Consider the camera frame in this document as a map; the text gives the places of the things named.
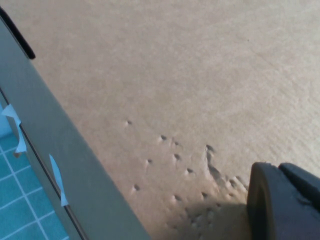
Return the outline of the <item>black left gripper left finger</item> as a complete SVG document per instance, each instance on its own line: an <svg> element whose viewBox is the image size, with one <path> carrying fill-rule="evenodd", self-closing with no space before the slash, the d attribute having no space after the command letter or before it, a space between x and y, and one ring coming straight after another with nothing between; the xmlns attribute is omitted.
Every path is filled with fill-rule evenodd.
<svg viewBox="0 0 320 240"><path fill-rule="evenodd" d="M320 211L270 163L252 165L246 207L254 240L320 238Z"/></svg>

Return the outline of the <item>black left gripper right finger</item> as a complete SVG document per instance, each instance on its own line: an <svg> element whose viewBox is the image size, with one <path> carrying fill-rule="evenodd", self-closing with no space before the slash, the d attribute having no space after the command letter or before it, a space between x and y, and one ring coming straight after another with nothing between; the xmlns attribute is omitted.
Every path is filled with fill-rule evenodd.
<svg viewBox="0 0 320 240"><path fill-rule="evenodd" d="M301 167L284 162L278 168L284 173L291 184L309 200L313 207L320 211L320 178Z"/></svg>

